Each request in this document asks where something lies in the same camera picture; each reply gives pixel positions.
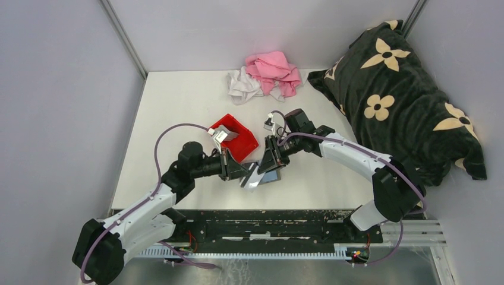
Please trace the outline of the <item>grey card holder wallet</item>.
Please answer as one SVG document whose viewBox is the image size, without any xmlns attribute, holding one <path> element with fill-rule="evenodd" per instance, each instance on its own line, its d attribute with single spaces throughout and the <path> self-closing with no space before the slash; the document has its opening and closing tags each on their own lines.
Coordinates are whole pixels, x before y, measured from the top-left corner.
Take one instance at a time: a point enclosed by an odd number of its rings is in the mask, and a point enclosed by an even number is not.
<svg viewBox="0 0 504 285">
<path fill-rule="evenodd" d="M 247 168 L 249 173 L 239 180 L 239 185 L 242 189 L 253 191 L 258 186 L 267 183 L 277 182 L 281 180 L 280 170 L 271 170 L 262 174 L 258 174 L 260 161 L 244 163 L 243 166 Z"/>
</svg>

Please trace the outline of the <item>white black-striped credit card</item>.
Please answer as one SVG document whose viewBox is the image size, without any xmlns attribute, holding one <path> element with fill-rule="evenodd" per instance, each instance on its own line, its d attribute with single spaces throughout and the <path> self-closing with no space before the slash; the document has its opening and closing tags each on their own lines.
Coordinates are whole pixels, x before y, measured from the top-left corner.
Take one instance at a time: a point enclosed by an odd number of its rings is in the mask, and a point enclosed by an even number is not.
<svg viewBox="0 0 504 285">
<path fill-rule="evenodd" d="M 254 162 L 248 168 L 248 174 L 240 179 L 240 187 L 246 191 L 253 192 L 266 173 L 259 173 L 259 164 Z"/>
</svg>

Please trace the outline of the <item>red plastic bin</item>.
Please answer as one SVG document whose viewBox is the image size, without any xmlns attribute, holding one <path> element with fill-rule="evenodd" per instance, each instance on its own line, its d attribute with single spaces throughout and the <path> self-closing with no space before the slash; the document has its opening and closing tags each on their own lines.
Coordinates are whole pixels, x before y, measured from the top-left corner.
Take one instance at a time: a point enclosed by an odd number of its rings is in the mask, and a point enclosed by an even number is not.
<svg viewBox="0 0 504 285">
<path fill-rule="evenodd" d="M 229 150 L 237 162 L 243 162 L 259 147 L 253 133 L 230 114 L 226 114 L 207 131 L 221 153 Z"/>
</svg>

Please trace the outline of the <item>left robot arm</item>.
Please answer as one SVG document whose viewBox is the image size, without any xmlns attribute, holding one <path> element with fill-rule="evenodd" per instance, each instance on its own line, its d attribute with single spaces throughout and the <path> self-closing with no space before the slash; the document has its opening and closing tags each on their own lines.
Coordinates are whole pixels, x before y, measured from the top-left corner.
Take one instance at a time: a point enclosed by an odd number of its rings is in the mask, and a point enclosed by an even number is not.
<svg viewBox="0 0 504 285">
<path fill-rule="evenodd" d="M 130 259 L 152 244 L 167 238 L 183 240 L 187 225 L 173 207 L 195 188 L 196 179 L 218 176 L 231 181 L 249 172 L 228 149 L 208 156 L 200 143 L 184 144 L 177 160 L 144 197 L 111 217 L 83 225 L 71 258 L 82 283 L 110 284 Z"/>
</svg>

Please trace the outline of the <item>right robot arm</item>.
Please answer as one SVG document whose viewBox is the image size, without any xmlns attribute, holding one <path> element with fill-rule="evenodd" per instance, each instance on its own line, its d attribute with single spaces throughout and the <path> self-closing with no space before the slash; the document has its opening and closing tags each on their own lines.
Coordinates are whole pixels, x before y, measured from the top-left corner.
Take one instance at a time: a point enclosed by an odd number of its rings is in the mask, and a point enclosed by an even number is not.
<svg viewBox="0 0 504 285">
<path fill-rule="evenodd" d="M 265 138 L 257 174 L 281 169 L 289 164 L 291 155 L 304 151 L 340 163 L 371 182 L 373 198 L 345 219 L 343 233 L 348 241 L 359 242 L 375 225 L 397 223 L 409 214 L 425 211 L 426 190 L 408 159 L 373 151 L 326 125 L 315 127 L 302 109 L 283 115 L 282 129 L 290 132 L 282 135 L 273 120 L 275 114 L 269 113 L 264 122 L 271 134 Z"/>
</svg>

